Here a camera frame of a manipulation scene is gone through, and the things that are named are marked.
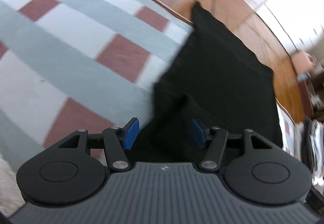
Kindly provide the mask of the dark wooden shelf unit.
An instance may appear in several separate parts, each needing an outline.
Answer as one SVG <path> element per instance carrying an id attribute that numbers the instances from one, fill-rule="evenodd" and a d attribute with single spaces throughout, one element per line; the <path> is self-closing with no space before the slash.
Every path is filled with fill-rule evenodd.
<path id="1" fill-rule="evenodd" d="M 305 51 L 291 56 L 305 116 L 323 122 L 323 64 Z"/>

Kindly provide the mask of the black garment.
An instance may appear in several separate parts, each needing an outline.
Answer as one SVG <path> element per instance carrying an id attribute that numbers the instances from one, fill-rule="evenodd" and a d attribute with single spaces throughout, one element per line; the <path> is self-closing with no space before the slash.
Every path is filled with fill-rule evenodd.
<path id="1" fill-rule="evenodd" d="M 191 20 L 193 32 L 154 85 L 154 116 L 128 152 L 130 161 L 198 163 L 207 149 L 190 133 L 193 120 L 235 134 L 252 129 L 281 147 L 273 70 L 200 3 Z"/>

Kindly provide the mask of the checkered red white blanket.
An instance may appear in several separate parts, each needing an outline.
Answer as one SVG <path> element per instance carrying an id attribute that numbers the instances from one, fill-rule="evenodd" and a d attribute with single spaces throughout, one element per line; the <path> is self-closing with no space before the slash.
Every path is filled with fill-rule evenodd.
<path id="1" fill-rule="evenodd" d="M 1 212 L 20 166 L 78 129 L 153 116 L 153 85 L 192 27 L 151 0 L 1 0 Z"/>

